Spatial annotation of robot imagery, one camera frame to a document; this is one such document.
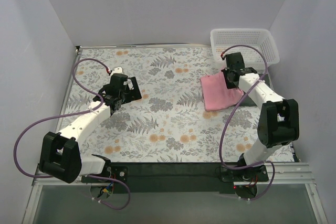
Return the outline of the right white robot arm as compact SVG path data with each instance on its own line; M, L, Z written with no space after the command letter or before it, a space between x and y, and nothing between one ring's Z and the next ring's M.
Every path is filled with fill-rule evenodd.
M245 93L236 106L250 97L260 109L258 140L241 156L236 166L223 165L238 170L238 176L248 181L257 174L256 166L263 165L275 151L299 138L298 103L275 93L263 81L266 73L260 76L254 68L246 67L240 52L222 52L221 58L226 62L222 73L227 88L239 88Z

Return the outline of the pink t shirt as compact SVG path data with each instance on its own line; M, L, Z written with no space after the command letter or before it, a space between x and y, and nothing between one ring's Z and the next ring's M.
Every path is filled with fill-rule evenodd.
M244 92L238 88L228 89L222 72L200 78L206 111L226 109L238 103Z

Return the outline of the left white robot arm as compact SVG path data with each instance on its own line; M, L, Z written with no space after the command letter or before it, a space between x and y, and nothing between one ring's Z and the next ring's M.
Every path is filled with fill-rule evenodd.
M58 133L48 132L43 139L39 170L45 174L72 183L77 177L93 174L100 182L111 178L111 161L101 155L82 157L80 147L91 133L109 119L122 105L142 99L136 77L113 73L110 83L104 85L90 105L96 110L77 117Z

